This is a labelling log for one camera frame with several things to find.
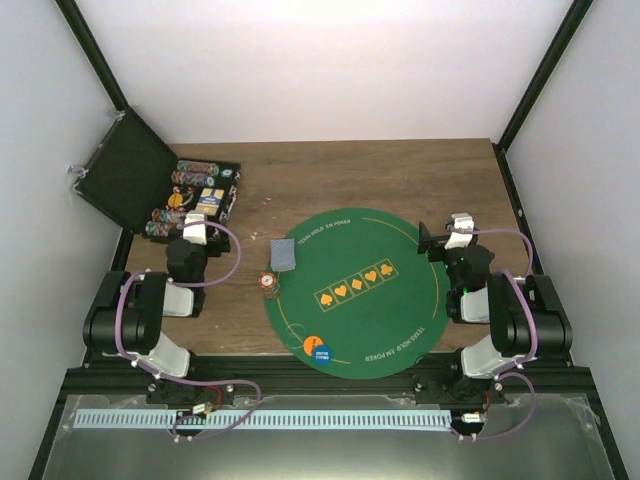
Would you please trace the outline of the orange big blind button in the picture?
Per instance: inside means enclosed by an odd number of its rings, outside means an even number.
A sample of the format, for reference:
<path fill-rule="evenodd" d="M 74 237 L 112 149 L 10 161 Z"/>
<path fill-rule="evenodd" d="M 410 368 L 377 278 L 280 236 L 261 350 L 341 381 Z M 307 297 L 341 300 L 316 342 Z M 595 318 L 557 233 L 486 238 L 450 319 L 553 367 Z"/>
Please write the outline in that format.
<path fill-rule="evenodd" d="M 324 344 L 324 341 L 316 335 L 310 335 L 306 337 L 303 341 L 303 351 L 307 356 L 311 356 L 313 354 L 313 350 L 317 346 L 321 346 Z"/>

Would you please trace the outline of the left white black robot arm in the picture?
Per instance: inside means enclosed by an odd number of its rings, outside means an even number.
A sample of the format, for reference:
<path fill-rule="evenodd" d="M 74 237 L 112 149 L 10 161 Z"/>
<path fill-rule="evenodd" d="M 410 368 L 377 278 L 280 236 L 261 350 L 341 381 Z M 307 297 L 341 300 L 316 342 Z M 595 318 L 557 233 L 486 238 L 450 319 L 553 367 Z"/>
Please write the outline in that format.
<path fill-rule="evenodd" d="M 203 395 L 205 381 L 189 369 L 191 353 L 162 332 L 162 322 L 166 317 L 200 315 L 205 293 L 198 284 L 204 280 L 208 257 L 202 246 L 183 239 L 171 242 L 166 256 L 166 273 L 111 271 L 104 276 L 83 324 L 83 341 L 91 350 L 117 355 L 115 322 L 122 304 L 124 351 L 155 374 L 172 376 L 170 393 L 191 404 Z"/>

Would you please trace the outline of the poker chip stack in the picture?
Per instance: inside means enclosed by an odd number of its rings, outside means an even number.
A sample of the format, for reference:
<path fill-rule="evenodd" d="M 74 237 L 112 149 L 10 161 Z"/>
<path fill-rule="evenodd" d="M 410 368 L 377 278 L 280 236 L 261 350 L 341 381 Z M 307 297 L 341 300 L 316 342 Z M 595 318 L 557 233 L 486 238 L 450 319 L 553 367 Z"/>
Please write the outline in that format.
<path fill-rule="evenodd" d="M 277 276 L 272 272 L 262 272 L 259 285 L 268 299 L 277 299 L 280 292 L 280 284 Z"/>

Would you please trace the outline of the blue small blind button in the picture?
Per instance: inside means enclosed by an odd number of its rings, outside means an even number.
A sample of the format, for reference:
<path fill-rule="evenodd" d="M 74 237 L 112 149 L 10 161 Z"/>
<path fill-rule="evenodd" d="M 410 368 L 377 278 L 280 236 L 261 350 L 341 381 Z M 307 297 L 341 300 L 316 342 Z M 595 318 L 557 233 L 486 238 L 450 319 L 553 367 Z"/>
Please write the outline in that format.
<path fill-rule="evenodd" d="M 333 350 L 326 344 L 316 345 L 312 349 L 311 358 L 317 366 L 328 366 L 333 361 Z"/>

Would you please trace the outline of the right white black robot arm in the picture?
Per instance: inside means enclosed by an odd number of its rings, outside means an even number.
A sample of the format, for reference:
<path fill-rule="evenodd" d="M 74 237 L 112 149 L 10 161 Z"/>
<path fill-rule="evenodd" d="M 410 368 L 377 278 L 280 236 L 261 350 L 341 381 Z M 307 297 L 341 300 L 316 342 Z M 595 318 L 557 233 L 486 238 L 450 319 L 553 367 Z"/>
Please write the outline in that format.
<path fill-rule="evenodd" d="M 447 233 L 436 236 L 418 223 L 417 253 L 441 263 L 449 279 L 445 310 L 462 324 L 486 324 L 489 334 L 460 351 L 460 368 L 444 378 L 447 396 L 458 403 L 472 399 L 480 380 L 495 379 L 539 358 L 565 358 L 573 331 L 550 277 L 533 272 L 534 249 L 518 230 L 475 226 L 468 214 L 453 214 Z M 481 235 L 509 234 L 522 239 L 528 263 L 523 276 L 492 269 L 495 254 L 478 243 Z"/>

